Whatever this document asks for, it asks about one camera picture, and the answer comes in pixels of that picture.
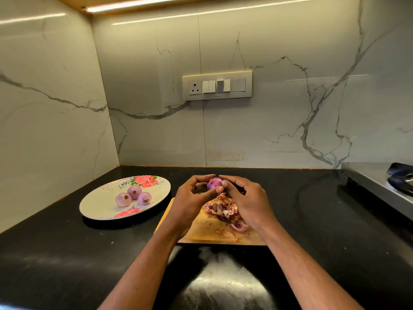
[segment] finger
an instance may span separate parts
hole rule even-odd
[[[218,186],[207,192],[199,194],[198,198],[201,200],[202,205],[204,205],[208,201],[211,201],[212,199],[215,199],[216,197],[218,197],[218,195],[220,195],[223,192],[224,192],[224,187]]]
[[[239,177],[239,176],[228,176],[228,175],[220,175],[222,179],[226,179],[227,181],[230,181],[234,183],[235,185],[238,185],[239,187],[245,188],[248,184],[252,184],[252,182],[244,177]]]
[[[224,186],[225,192],[229,194],[235,202],[238,202],[240,198],[244,197],[229,180],[226,179],[222,181],[222,186]]]
[[[214,178],[215,174],[209,175],[193,175],[189,180],[185,182],[186,185],[195,186],[197,183],[207,183],[211,178]]]
[[[194,192],[202,189],[207,189],[207,183],[197,183],[195,186],[192,187],[191,191]]]

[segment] left hand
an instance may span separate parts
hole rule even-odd
[[[204,193],[194,193],[206,189],[208,181],[214,177],[215,174],[194,175],[178,188],[171,209],[161,225],[171,228],[175,236],[179,237],[177,241],[188,233],[202,206],[224,192],[224,187],[218,186]]]

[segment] plate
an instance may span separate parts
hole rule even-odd
[[[116,196],[128,192],[128,188],[138,185],[142,191],[149,192],[152,196],[151,203],[140,205],[137,200],[132,200],[128,207],[120,208],[116,205]],[[115,220],[142,213],[160,203],[171,191],[171,183],[167,179],[154,175],[139,175],[126,177],[110,182],[86,195],[80,202],[80,213],[94,220]]]

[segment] marble vein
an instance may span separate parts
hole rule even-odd
[[[45,92],[43,92],[43,91],[41,91],[37,88],[28,87],[28,86],[23,85],[22,83],[14,81],[13,79],[7,77],[2,72],[0,72],[0,83],[5,83],[5,84],[8,84],[8,85],[11,85],[11,86],[14,86],[14,87],[18,87],[18,88],[21,88],[21,89],[24,89],[24,90],[36,91],[38,93],[43,94],[44,96],[46,96],[50,100],[58,101],[58,102],[65,103],[65,104],[70,104],[70,105],[75,106],[77,109],[88,109],[88,110],[91,110],[93,112],[103,112],[107,107],[107,105],[104,105],[101,108],[93,108],[93,107],[85,106],[85,105],[77,105],[77,104],[75,104],[75,103],[73,103],[72,101],[69,101],[69,100],[54,98],[54,97],[51,97],[47,93],[45,93]]]
[[[105,127],[104,127],[104,129],[103,129],[103,133],[100,135],[99,141],[97,142],[97,155],[96,155],[96,157],[95,157],[95,164],[93,165],[92,180],[95,179],[96,163],[97,163],[97,158],[99,157],[99,154],[100,154],[100,142],[101,142],[101,140],[102,140],[102,138],[103,138],[103,135],[104,135],[105,132],[106,132],[106,127],[107,127],[107,125],[108,125],[108,123],[109,123],[109,119],[110,119],[110,114],[109,114],[109,112],[108,112],[108,114],[107,114],[107,119],[106,119],[106,124],[105,124]]]
[[[165,117],[171,116],[173,114],[175,114],[176,112],[179,112],[183,109],[185,109],[186,107],[188,107],[190,105],[190,102],[185,102],[184,104],[178,106],[178,107],[174,107],[173,105],[170,105],[168,107],[166,107],[166,109],[168,109],[168,111],[166,111],[163,114],[155,114],[155,115],[146,115],[146,114],[131,114],[131,113],[127,113],[121,109],[116,109],[116,108],[112,108],[112,107],[108,107],[109,110],[112,111],[117,111],[120,113],[123,113],[124,115],[131,117],[132,119],[164,119]]]
[[[235,48],[234,48],[233,58],[232,58],[232,61],[231,61],[231,64],[230,64],[230,70],[231,70],[231,68],[232,68],[232,64],[234,63],[234,60],[235,60],[235,54],[237,53],[237,49],[238,49],[238,53],[239,53],[239,55],[240,55],[240,57],[241,57],[241,59],[242,59],[242,62],[243,62],[243,65],[244,65],[244,70],[247,68],[247,66],[246,66],[246,64],[245,64],[244,57],[243,57],[243,56],[242,56],[242,54],[241,54],[241,48],[240,48],[240,34],[241,34],[241,32],[238,32],[238,38],[237,38],[237,41],[236,41],[236,43],[235,43]]]
[[[172,53],[168,49],[164,49],[163,51],[161,51],[158,46],[158,40],[156,41],[156,48],[160,55],[164,54],[165,52],[169,53],[169,58],[171,59],[172,64],[172,92],[175,92],[175,67],[173,65]]]
[[[123,145],[123,141],[125,140],[126,136],[128,135],[128,130],[126,129],[126,126],[122,123],[121,119],[117,116],[117,115],[113,115],[114,117],[116,117],[119,120],[119,123],[123,126],[123,128],[125,129],[126,134],[123,136],[122,140],[119,143],[119,146],[117,147],[117,152],[118,155],[121,152],[121,147]]]
[[[364,0],[359,0],[359,11],[358,11],[358,17],[357,17],[357,23],[359,26],[359,39],[360,39],[360,43],[359,43],[359,47],[357,49],[357,53],[354,57],[354,63],[348,68],[348,70],[342,75],[342,77],[340,77],[338,79],[338,81],[336,81],[335,83],[331,84],[329,87],[324,87],[324,93],[321,96],[321,98],[319,100],[317,100],[315,102],[315,104],[313,103],[314,100],[316,99],[316,97],[312,97],[310,89],[309,89],[309,84],[308,84],[308,73],[307,73],[307,68],[303,67],[299,64],[293,63],[292,60],[288,57],[288,56],[284,56],[281,57],[280,59],[278,59],[277,61],[273,62],[272,64],[276,64],[279,61],[286,59],[288,60],[293,66],[298,67],[305,75],[306,75],[306,82],[307,82],[307,93],[308,93],[308,102],[310,104],[310,112],[307,115],[307,118],[305,121],[303,121],[298,128],[295,130],[295,132],[293,134],[283,134],[283,135],[279,135],[277,137],[277,141],[271,141],[268,138],[266,138],[267,140],[271,141],[272,143],[279,143],[280,141],[280,137],[282,136],[287,136],[287,137],[294,137],[295,134],[297,133],[297,130],[299,130],[300,128],[303,129],[303,133],[300,137],[301,141],[302,141],[302,146],[305,150],[307,150],[311,156],[313,156],[314,158],[316,158],[319,161],[322,161],[326,164],[329,164],[331,166],[333,166],[334,168],[338,168],[343,161],[348,158],[350,156],[350,150],[352,147],[352,142],[350,140],[350,137],[348,135],[342,135],[338,133],[338,126],[339,126],[339,121],[340,121],[340,113],[338,112],[338,118],[337,118],[337,124],[336,124],[336,129],[335,129],[335,134],[336,136],[339,138],[340,140],[340,145],[333,149],[332,151],[328,152],[328,153],[323,153],[317,149],[315,149],[313,147],[313,145],[309,146],[307,144],[307,136],[308,136],[308,132],[310,129],[310,125],[311,123],[314,121],[314,119],[316,118],[317,114],[319,113],[324,101],[331,95],[331,93],[335,90],[336,87],[338,87],[340,84],[345,83],[344,84],[344,88],[343,88],[343,93],[344,90],[347,86],[347,80],[348,77],[353,73],[353,71],[355,70],[355,68],[357,67],[357,65],[359,64],[359,62],[362,60],[362,58],[365,56],[365,54],[368,52],[368,50],[370,49],[371,46],[373,46],[377,41],[381,40],[382,38],[384,38],[385,36],[387,36],[388,34],[390,34],[393,30],[395,30],[397,27],[399,27],[401,24],[403,24],[404,20],[401,20],[398,24],[394,25],[393,27],[391,27],[390,29],[382,32],[378,37],[376,37],[365,49],[363,49],[363,44],[364,44],[364,36],[365,36],[365,32],[364,29],[362,27],[361,21],[362,21],[362,16],[363,16],[363,3]],[[339,111],[341,109],[341,105],[343,102],[343,95],[342,95],[342,100],[340,102],[340,106],[339,106]],[[348,147],[348,152],[347,155],[343,158],[338,158],[335,154],[334,151],[337,150],[343,143],[343,140],[346,140],[346,142],[348,143],[349,147]]]

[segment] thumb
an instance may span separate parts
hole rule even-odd
[[[218,186],[218,187],[216,187],[214,189],[211,189],[207,192],[199,194],[199,196],[201,198],[201,201],[202,201],[202,205],[204,205],[208,201],[211,201],[212,199],[215,199],[216,197],[218,197],[218,195],[220,195],[223,192],[224,192],[224,188],[221,187],[221,186]]]
[[[229,194],[236,203],[240,200],[240,198],[242,198],[242,194],[238,191],[238,189],[226,179],[222,181],[222,186],[224,186],[225,192]]]

